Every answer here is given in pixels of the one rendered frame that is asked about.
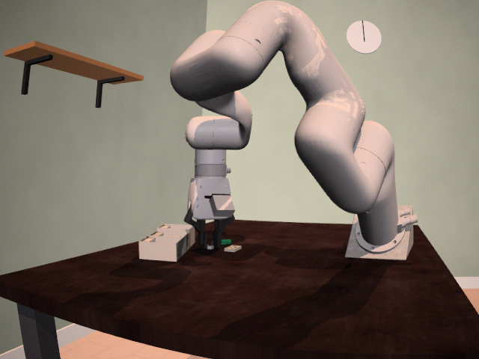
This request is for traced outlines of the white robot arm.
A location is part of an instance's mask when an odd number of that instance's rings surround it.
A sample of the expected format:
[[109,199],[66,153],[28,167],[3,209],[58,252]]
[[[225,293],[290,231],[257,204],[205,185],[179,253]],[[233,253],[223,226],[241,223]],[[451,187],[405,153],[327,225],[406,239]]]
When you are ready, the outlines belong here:
[[306,103],[294,137],[299,158],[335,205],[357,214],[355,236],[362,249],[373,254],[394,249],[406,225],[418,218],[403,217],[409,208],[397,209],[392,137],[381,124],[364,121],[364,102],[319,29],[286,2],[250,7],[227,31],[202,34],[174,62],[174,90],[223,115],[193,117],[186,125],[195,176],[231,172],[226,150],[245,148],[252,125],[250,105],[238,90],[255,82],[278,51]]

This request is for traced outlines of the peach domino tile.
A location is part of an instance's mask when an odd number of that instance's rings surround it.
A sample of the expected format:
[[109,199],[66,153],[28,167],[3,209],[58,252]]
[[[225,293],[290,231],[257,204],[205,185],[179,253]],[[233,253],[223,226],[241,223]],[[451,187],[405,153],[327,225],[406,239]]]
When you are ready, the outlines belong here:
[[231,245],[227,248],[225,248],[225,251],[228,251],[228,252],[235,252],[235,251],[238,251],[242,249],[242,246],[238,246],[238,245]]

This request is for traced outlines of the peach open-top bin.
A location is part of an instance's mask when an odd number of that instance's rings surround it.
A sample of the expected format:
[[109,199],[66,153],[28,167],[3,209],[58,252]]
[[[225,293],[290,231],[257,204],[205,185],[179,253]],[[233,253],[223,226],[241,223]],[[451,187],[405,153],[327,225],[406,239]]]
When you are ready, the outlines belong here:
[[139,259],[177,262],[195,243],[195,228],[185,224],[163,224],[138,243]]

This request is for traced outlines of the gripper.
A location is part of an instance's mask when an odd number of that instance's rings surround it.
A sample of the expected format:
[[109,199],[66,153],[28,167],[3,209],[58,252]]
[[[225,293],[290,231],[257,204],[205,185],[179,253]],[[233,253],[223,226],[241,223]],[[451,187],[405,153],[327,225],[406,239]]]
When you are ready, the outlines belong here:
[[[220,248],[222,232],[226,226],[235,221],[234,215],[232,217],[213,217],[210,199],[204,198],[204,195],[211,196],[212,194],[230,194],[231,196],[228,178],[202,176],[191,178],[187,214],[184,221],[191,224],[198,231],[198,244],[203,249],[207,249],[206,220],[214,220],[213,245],[215,248]],[[197,222],[193,221],[193,218],[197,219]]]

